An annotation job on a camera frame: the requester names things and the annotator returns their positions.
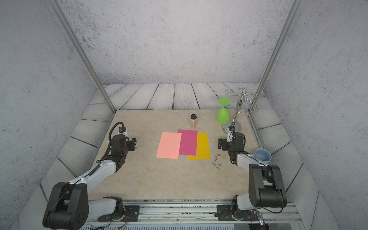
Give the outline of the yellow paper sheet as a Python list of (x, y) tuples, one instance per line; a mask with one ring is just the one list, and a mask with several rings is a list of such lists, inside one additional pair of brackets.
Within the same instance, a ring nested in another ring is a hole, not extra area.
[(188, 156), (189, 160), (209, 160), (211, 159), (209, 149), (209, 139), (207, 133), (198, 133), (196, 156)]

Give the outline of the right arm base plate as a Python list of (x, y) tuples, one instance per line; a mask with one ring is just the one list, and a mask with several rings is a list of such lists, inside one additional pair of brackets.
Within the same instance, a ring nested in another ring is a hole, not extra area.
[(232, 210), (230, 205), (217, 205), (214, 216), (218, 221), (257, 221), (258, 215), (249, 210)]

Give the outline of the magenta paper sheet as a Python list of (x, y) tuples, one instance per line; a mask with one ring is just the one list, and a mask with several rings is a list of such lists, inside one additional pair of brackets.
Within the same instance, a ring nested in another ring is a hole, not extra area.
[(187, 156), (196, 156), (198, 131), (179, 129), (178, 133), (182, 134), (179, 154)]

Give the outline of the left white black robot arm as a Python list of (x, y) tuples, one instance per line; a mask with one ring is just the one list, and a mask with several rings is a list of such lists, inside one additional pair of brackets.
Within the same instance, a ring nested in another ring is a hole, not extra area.
[(108, 196), (90, 201), (88, 195), (104, 179), (118, 172), (127, 154), (137, 148), (137, 140), (129, 139), (123, 122), (117, 122), (108, 134), (108, 146), (97, 165), (69, 182), (59, 182), (52, 188), (42, 220), (52, 230), (79, 230), (95, 218), (109, 222), (129, 220), (122, 198)]

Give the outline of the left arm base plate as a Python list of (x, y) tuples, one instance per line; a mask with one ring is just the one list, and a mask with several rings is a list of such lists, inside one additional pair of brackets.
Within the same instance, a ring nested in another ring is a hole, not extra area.
[(117, 208), (114, 213), (100, 216), (98, 222), (137, 222), (139, 219), (140, 206), (124, 205), (122, 208)]

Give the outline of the salmon pink paper sheet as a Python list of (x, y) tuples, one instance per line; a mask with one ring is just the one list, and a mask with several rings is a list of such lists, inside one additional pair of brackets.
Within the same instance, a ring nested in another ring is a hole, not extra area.
[(163, 132), (156, 158), (178, 159), (181, 143), (181, 133)]

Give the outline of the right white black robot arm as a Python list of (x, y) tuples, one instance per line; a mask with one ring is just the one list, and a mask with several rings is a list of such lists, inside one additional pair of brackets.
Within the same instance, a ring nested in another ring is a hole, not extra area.
[(271, 164), (271, 153), (266, 149), (257, 149), (253, 154), (245, 151), (245, 135), (236, 132), (235, 126), (229, 126), (226, 139), (218, 140), (218, 148), (227, 151), (230, 162), (248, 173), (248, 192), (235, 195), (230, 206), (217, 214), (230, 214), (235, 220), (242, 220), (252, 211), (264, 209), (279, 214), (287, 205), (287, 196), (281, 170)]

